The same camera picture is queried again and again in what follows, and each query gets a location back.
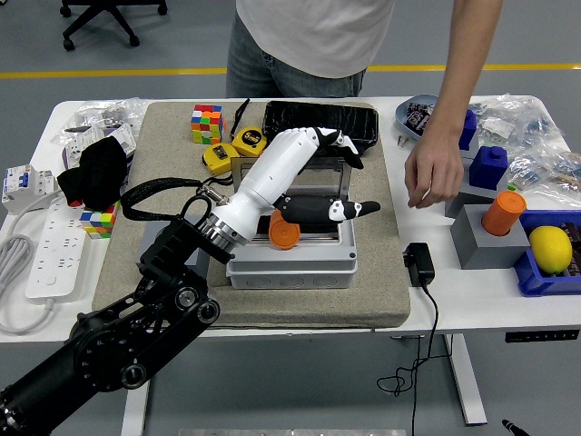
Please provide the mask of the person's left hand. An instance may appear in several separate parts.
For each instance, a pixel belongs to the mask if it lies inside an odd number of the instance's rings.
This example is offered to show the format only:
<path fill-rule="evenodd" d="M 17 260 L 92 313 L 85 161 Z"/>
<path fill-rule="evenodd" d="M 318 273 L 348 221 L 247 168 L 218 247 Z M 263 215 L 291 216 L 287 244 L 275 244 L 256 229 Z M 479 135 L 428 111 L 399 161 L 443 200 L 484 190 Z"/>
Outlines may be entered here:
<path fill-rule="evenodd" d="M 464 168 L 460 131 L 433 126 L 416 143 L 405 162 L 408 207 L 427 208 L 458 195 Z"/>

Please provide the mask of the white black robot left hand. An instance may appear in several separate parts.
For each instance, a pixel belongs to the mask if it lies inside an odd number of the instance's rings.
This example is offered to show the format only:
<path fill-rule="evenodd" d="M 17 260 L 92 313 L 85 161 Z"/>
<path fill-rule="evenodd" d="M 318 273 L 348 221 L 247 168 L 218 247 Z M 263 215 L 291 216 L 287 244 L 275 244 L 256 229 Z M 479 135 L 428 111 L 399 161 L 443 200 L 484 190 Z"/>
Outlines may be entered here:
<path fill-rule="evenodd" d="M 309 159 L 320 149 L 334 146 L 348 165 L 363 167 L 359 152 L 342 131 L 330 128 L 292 128 L 277 134 L 242 179 L 237 192 L 212 209 L 202 233 L 215 245 L 231 251 L 257 233 L 264 214 L 281 211 L 288 223 L 331 225 L 375 213 L 380 204 L 356 203 L 311 194 L 289 195 L 288 189 Z"/>

